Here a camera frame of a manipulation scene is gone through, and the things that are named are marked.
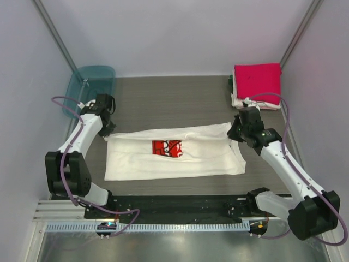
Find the teal plastic bin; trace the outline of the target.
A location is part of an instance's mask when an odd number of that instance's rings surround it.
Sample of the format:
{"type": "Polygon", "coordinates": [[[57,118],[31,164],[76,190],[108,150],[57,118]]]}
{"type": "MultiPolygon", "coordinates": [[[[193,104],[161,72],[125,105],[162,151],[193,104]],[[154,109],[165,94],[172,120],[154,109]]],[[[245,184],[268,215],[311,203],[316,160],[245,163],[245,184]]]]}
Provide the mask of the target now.
{"type": "Polygon", "coordinates": [[[115,70],[106,65],[88,65],[71,75],[65,96],[84,104],[98,94],[113,95],[116,86],[115,70]]]}

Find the white t-shirt red print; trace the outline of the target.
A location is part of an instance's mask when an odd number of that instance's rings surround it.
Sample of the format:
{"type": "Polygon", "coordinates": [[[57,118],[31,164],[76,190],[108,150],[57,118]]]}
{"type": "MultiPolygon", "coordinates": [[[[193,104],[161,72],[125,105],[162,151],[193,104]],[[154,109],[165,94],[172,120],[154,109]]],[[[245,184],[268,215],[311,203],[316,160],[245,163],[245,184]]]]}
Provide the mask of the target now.
{"type": "Polygon", "coordinates": [[[228,138],[230,122],[151,129],[106,138],[105,181],[240,175],[246,171],[238,142],[228,138]]]}

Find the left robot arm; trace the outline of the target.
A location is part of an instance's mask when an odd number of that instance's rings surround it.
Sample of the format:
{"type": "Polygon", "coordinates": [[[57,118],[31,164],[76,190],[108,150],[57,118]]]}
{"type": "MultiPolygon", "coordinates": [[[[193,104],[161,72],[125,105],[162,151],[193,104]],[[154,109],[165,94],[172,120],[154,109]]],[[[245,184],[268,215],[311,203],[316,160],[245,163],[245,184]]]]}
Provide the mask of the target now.
{"type": "Polygon", "coordinates": [[[49,192],[60,197],[68,197],[74,205],[97,206],[97,211],[105,218],[112,217],[116,204],[112,193],[92,182],[92,177],[85,161],[86,153],[94,138],[109,136],[116,125],[111,121],[116,103],[113,96],[99,94],[87,103],[76,103],[80,113],[57,101],[51,101],[74,114],[78,124],[67,141],[56,151],[45,156],[45,169],[49,192]]]}

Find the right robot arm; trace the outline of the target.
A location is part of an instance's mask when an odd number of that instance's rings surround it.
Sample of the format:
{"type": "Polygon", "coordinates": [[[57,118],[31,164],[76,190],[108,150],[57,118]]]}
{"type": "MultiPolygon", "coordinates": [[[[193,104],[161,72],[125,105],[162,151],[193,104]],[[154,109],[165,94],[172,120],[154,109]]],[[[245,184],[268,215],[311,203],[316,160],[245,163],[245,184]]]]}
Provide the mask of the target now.
{"type": "Polygon", "coordinates": [[[289,153],[282,137],[264,127],[258,108],[239,109],[228,137],[244,142],[265,160],[285,184],[291,199],[274,194],[267,188],[252,190],[246,195],[246,209],[252,216],[267,212],[287,222],[292,233],[306,240],[338,226],[340,198],[314,182],[289,153]]]}

